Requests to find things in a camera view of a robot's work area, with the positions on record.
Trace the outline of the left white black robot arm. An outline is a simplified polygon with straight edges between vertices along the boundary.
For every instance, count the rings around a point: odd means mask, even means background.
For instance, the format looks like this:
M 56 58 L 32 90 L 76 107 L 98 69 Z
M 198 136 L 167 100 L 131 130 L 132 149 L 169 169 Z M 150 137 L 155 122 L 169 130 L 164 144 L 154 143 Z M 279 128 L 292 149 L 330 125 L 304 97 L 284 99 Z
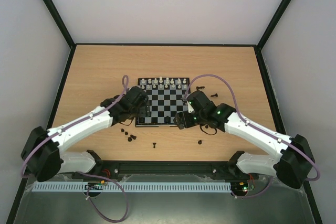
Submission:
M 148 106 L 148 95 L 140 87 L 124 89 L 120 95 L 105 99 L 89 113 L 64 125 L 34 128 L 22 150 L 22 173 L 28 170 L 39 182 L 58 173 L 86 173 L 96 165 L 89 153 L 65 155 L 65 151 L 91 134 L 138 116 Z

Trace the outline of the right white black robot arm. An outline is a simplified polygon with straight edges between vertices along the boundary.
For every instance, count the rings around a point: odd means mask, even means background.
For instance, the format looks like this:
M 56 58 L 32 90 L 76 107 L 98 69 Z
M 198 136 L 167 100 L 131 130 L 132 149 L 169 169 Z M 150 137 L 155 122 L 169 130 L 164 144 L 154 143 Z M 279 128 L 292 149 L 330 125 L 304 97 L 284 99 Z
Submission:
M 173 122 L 179 129 L 209 126 L 245 139 L 266 152 L 253 155 L 237 152 L 229 164 L 229 172 L 239 178 L 256 173 L 277 177 L 283 184 L 298 189 L 308 180 L 314 158 L 307 139 L 272 131 L 242 116 L 228 104 L 215 105 L 202 91 L 186 98 L 187 111 L 176 114 Z

